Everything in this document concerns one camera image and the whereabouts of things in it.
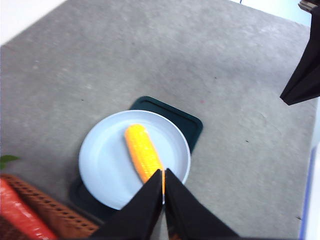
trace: white plate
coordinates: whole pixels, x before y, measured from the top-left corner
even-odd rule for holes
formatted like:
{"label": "white plate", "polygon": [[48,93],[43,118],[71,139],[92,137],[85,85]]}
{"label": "white plate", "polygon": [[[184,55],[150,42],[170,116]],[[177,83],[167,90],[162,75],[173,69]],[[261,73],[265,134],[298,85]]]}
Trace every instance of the white plate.
{"label": "white plate", "polygon": [[125,130],[142,124],[165,168],[185,183],[191,155],[182,132],[165,117],[144,110],[121,111],[95,125],[85,137],[79,154],[84,185],[101,203],[121,209],[142,187],[127,148]]}

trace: white wall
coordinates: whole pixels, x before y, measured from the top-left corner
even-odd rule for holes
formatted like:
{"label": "white wall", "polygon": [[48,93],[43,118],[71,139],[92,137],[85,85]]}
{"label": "white wall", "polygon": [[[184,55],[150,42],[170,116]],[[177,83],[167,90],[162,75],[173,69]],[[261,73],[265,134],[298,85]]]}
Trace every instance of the white wall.
{"label": "white wall", "polygon": [[1,45],[65,0],[1,0]]}

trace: plate rim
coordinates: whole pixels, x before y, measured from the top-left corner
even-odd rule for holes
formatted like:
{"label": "plate rim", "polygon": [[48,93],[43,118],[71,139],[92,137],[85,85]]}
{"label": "plate rim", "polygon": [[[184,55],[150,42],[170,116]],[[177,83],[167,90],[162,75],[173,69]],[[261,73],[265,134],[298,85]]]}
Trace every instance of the plate rim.
{"label": "plate rim", "polygon": [[81,144],[81,147],[80,147],[80,150],[79,150],[79,154],[78,154],[78,169],[79,169],[79,173],[80,173],[80,177],[83,181],[83,184],[84,186],[86,187],[86,189],[90,192],[90,194],[97,200],[99,201],[100,203],[102,203],[103,205],[105,206],[108,206],[108,207],[111,207],[111,208],[114,208],[114,209],[118,209],[117,207],[114,207],[114,206],[111,206],[111,205],[108,205],[108,204],[105,204],[104,202],[100,201],[96,196],[95,194],[92,193],[91,190],[89,190],[89,188],[87,187],[87,184],[86,184],[86,181],[85,179],[83,178],[83,174],[82,174],[82,171],[81,171],[81,164],[80,164],[80,161],[81,161],[81,155],[82,155],[82,152],[84,150],[84,146],[85,146],[85,143],[88,141],[88,138],[89,138],[89,135],[93,132],[93,130],[99,125],[101,124],[103,121],[105,121],[107,118],[111,118],[111,117],[114,117],[114,116],[117,116],[117,115],[121,115],[121,114],[125,114],[125,113],[132,113],[132,112],[144,112],[144,113],[148,113],[148,114],[152,114],[152,115],[155,115],[157,117],[160,117],[162,119],[164,119],[165,121],[169,122],[179,133],[179,135],[182,137],[182,140],[184,142],[184,145],[186,147],[186,151],[187,151],[187,166],[186,166],[186,172],[185,172],[185,175],[182,179],[182,183],[185,184],[187,179],[188,179],[188,176],[189,176],[189,173],[190,173],[190,168],[191,168],[191,152],[190,152],[190,148],[189,148],[189,145],[188,145],[188,142],[186,140],[186,137],[184,136],[184,134],[181,132],[181,130],[172,122],[170,121],[169,119],[167,119],[166,117],[158,114],[158,113],[155,113],[155,112],[152,112],[152,111],[147,111],[147,110],[139,110],[139,109],[133,109],[133,110],[124,110],[124,111],[119,111],[119,112],[116,112],[116,113],[113,113],[111,115],[108,115],[106,116],[105,118],[101,119],[99,122],[97,122],[90,130],[89,132],[86,134],[85,138],[83,139],[82,141],[82,144]]}

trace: blue edge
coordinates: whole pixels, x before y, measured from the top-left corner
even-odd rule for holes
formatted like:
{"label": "blue edge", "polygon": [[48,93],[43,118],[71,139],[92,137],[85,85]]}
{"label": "blue edge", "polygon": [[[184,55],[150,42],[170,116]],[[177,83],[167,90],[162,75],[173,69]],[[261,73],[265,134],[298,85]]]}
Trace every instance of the blue edge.
{"label": "blue edge", "polygon": [[302,223],[301,223],[300,233],[299,233],[300,240],[303,240],[306,237],[312,179],[314,175],[314,167],[315,167],[315,160],[316,160],[316,151],[317,151],[317,146],[314,147],[311,151],[311,157],[310,157],[309,168],[307,173],[307,180],[306,180],[305,194],[304,194],[304,206],[302,209]]}

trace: black object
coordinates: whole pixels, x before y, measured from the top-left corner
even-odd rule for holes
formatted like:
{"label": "black object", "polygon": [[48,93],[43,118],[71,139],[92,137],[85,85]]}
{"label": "black object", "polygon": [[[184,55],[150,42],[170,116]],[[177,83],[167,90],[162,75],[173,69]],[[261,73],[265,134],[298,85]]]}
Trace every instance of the black object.
{"label": "black object", "polygon": [[[192,153],[203,129],[198,118],[150,96],[139,97],[130,110],[146,110],[169,119],[181,130]],[[88,192],[80,176],[72,183],[69,197],[80,211],[97,223],[105,222],[118,211],[96,200]]]}
{"label": "black object", "polygon": [[[238,235],[188,191],[180,180],[165,171],[165,214],[170,239],[212,239]],[[162,173],[157,170],[132,200],[92,237],[148,240],[162,208]]]}
{"label": "black object", "polygon": [[280,98],[288,105],[320,96],[320,6],[311,10],[310,39]]}

